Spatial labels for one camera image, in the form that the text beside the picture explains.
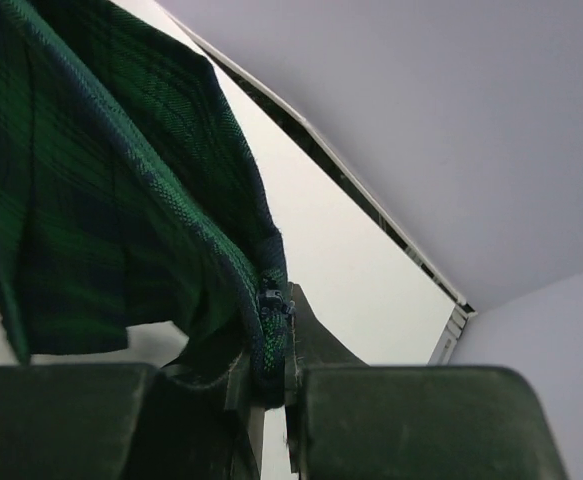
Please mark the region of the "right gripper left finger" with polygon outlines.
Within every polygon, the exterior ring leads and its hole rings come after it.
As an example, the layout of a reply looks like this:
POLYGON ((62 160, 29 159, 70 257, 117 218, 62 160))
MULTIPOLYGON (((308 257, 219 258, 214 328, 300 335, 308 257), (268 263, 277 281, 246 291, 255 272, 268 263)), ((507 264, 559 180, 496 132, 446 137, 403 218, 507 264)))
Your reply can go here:
POLYGON ((248 359, 0 366, 0 479, 256 479, 248 359))

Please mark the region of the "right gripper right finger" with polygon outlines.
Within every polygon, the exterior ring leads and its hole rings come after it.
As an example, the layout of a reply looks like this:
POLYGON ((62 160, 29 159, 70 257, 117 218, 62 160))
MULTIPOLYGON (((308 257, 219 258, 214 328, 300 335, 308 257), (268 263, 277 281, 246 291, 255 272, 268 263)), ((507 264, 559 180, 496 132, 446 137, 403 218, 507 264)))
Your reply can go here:
POLYGON ((370 366, 293 285, 287 444, 302 479, 563 479, 544 410, 516 371, 370 366))

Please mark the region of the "green plaid skirt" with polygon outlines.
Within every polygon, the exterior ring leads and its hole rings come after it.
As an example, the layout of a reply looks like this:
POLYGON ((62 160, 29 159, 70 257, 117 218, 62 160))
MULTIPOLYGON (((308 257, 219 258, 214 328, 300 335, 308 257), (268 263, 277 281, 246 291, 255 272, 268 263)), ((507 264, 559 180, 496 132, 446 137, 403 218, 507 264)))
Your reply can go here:
POLYGON ((238 322, 284 400, 282 237, 211 63, 110 1, 0 1, 0 314, 15 357, 238 322))

